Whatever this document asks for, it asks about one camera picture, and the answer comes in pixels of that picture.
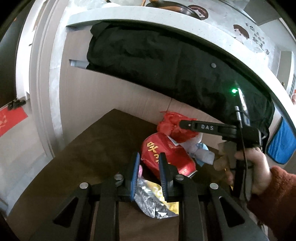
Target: black cable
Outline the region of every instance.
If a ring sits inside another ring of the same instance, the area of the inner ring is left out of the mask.
[[[240,133],[241,133],[241,138],[242,138],[242,153],[244,155],[244,199],[245,201],[247,202],[248,199],[247,199],[247,195],[246,195],[246,180],[247,180],[247,171],[248,171],[248,162],[247,162],[247,158],[246,158],[246,153],[245,153],[245,146],[244,146],[244,138],[242,136],[242,127],[240,126]]]

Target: black cloth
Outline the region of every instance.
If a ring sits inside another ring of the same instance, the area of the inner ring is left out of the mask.
[[[226,124],[237,122],[234,107],[240,101],[231,90],[239,86],[251,126],[268,137],[274,114],[271,97],[241,70],[226,63],[233,58],[221,54],[218,58],[218,52],[206,45],[140,23],[101,22],[91,28],[91,33],[87,69],[145,86]]]

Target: screw head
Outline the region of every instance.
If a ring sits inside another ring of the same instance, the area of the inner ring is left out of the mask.
[[[81,189],[86,189],[88,186],[89,186],[88,183],[80,183],[80,185],[79,185],[79,187],[80,187]]]
[[[216,183],[211,183],[210,184],[210,188],[212,188],[212,189],[218,189],[218,184],[216,184]]]
[[[175,179],[178,180],[178,181],[182,181],[182,180],[184,180],[184,175],[182,175],[182,174],[177,174],[177,175],[175,176]]]
[[[115,174],[114,175],[114,179],[117,180],[117,181],[120,181],[121,179],[123,179],[123,175],[121,175],[121,174]]]

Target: red rug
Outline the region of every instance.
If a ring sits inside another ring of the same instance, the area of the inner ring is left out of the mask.
[[[15,110],[7,110],[7,107],[5,107],[0,110],[0,137],[27,117],[22,107]]]

